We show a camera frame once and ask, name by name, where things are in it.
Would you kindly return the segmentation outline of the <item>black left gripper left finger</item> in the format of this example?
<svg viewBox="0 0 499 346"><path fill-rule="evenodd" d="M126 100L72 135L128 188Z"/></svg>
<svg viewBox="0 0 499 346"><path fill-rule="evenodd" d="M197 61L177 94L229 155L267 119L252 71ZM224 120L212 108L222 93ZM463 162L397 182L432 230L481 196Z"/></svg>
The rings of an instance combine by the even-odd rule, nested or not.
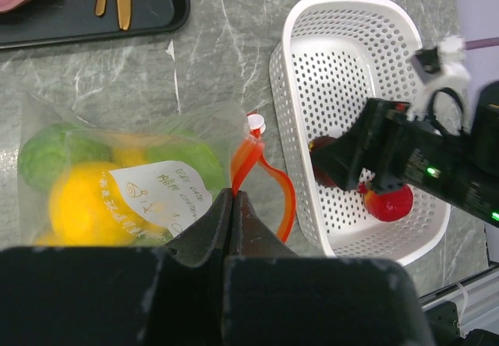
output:
<svg viewBox="0 0 499 346"><path fill-rule="evenodd" d="M231 189L222 189L209 210L166 245L179 263L221 264L230 240L232 205Z"/></svg>

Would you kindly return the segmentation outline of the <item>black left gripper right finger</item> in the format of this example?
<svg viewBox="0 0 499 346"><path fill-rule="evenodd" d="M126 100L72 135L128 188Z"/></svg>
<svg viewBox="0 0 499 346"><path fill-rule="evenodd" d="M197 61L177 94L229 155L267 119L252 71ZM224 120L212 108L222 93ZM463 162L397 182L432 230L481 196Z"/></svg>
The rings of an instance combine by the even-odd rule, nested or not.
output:
<svg viewBox="0 0 499 346"><path fill-rule="evenodd" d="M246 192L234 198L229 254L258 258L297 257L257 216Z"/></svg>

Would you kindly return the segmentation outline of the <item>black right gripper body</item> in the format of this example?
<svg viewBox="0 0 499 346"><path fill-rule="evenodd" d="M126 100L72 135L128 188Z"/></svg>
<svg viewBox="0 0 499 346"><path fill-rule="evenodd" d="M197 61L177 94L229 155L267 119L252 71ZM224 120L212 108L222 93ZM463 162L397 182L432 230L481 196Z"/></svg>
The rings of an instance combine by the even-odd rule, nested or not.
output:
<svg viewBox="0 0 499 346"><path fill-rule="evenodd" d="M445 87L433 92L426 108L431 128L425 130L403 118L385 118L388 130L367 153L366 169L392 175L466 213L498 226L498 83L479 92L471 132L451 134L437 120L439 95L459 107L459 95Z"/></svg>

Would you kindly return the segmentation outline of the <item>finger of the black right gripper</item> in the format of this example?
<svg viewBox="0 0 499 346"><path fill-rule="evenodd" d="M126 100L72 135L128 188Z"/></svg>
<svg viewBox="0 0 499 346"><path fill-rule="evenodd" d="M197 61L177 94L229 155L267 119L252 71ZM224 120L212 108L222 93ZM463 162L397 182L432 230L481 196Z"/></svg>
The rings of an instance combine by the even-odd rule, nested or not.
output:
<svg viewBox="0 0 499 346"><path fill-rule="evenodd" d="M370 180L369 190L377 195L384 195L400 190L405 183L395 175L388 172L376 172Z"/></svg>
<svg viewBox="0 0 499 346"><path fill-rule="evenodd" d="M344 186L354 190L364 168L363 158L377 134L378 99L370 98L350 130L337 138L325 151L330 155L333 175Z"/></svg>

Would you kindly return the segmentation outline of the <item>clear zip top bag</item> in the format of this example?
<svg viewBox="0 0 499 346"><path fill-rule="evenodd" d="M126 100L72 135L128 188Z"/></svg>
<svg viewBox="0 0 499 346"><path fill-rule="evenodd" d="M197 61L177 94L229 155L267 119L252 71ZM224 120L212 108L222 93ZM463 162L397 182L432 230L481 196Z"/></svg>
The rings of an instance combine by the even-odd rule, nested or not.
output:
<svg viewBox="0 0 499 346"><path fill-rule="evenodd" d="M142 129L105 129L69 111L36 97L22 104L20 148L44 127L68 122L88 129L88 135L111 149L111 160L119 168L111 172L126 204L144 223L128 245L163 245L199 220L214 203L212 195L196 170L181 161L150 163L147 148L165 143L170 136L206 143L225 170L226 186L232 192L242 187L260 192L274 180L278 199L283 203L277 237L286 242L296 214L296 193L290 178L268 164L264 156L264 118L245 113L234 102L221 102L182 115L172 115ZM18 172L20 240L41 246L128 246L66 245L57 239L48 213L50 192L41 192L25 183Z"/></svg>

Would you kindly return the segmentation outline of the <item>yellow orange fruit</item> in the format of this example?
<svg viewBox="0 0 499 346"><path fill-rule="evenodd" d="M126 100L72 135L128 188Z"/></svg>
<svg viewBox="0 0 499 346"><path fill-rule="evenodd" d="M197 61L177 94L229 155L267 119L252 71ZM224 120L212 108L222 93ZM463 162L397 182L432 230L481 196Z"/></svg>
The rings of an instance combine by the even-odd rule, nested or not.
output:
<svg viewBox="0 0 499 346"><path fill-rule="evenodd" d="M111 172L117 164L74 164L55 181L48 213L57 239L66 245L128 245L144 219L123 200Z"/></svg>

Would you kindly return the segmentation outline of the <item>dark red plum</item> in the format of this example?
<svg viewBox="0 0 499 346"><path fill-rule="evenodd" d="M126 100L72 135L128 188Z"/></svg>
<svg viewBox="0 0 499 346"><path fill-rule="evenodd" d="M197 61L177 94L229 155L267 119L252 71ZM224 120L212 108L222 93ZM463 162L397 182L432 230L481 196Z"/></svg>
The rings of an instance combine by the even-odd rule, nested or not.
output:
<svg viewBox="0 0 499 346"><path fill-rule="evenodd" d="M344 190L341 182L333 175L334 167L331 166L330 155L325 151L325 147L337 141L333 136L318 136L309 143L310 159L313 168L314 178L317 184L329 189Z"/></svg>

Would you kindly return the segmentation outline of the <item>white perforated basket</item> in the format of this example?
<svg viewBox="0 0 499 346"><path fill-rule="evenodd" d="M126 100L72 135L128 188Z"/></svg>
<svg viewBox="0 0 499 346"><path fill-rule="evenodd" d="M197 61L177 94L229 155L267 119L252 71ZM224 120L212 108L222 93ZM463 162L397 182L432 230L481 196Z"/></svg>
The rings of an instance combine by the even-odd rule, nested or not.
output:
<svg viewBox="0 0 499 346"><path fill-rule="evenodd" d="M422 84L409 58L421 45L409 14L391 0L301 0L288 14L271 55L271 89L299 226L327 256L408 265L444 236L446 202L414 189L408 216L379 221L359 193L319 185L308 151L312 139L346 132L370 97L418 104Z"/></svg>

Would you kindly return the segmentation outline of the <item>black serving tray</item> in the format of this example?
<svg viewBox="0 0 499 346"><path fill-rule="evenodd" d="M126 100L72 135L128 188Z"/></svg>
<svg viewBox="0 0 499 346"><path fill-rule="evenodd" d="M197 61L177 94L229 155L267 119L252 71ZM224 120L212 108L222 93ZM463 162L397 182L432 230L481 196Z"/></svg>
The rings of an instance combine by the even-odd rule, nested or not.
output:
<svg viewBox="0 0 499 346"><path fill-rule="evenodd" d="M131 24L120 30L116 0L102 17L97 0L32 0L1 15L1 47L26 48L170 33L188 19L190 0L131 0Z"/></svg>

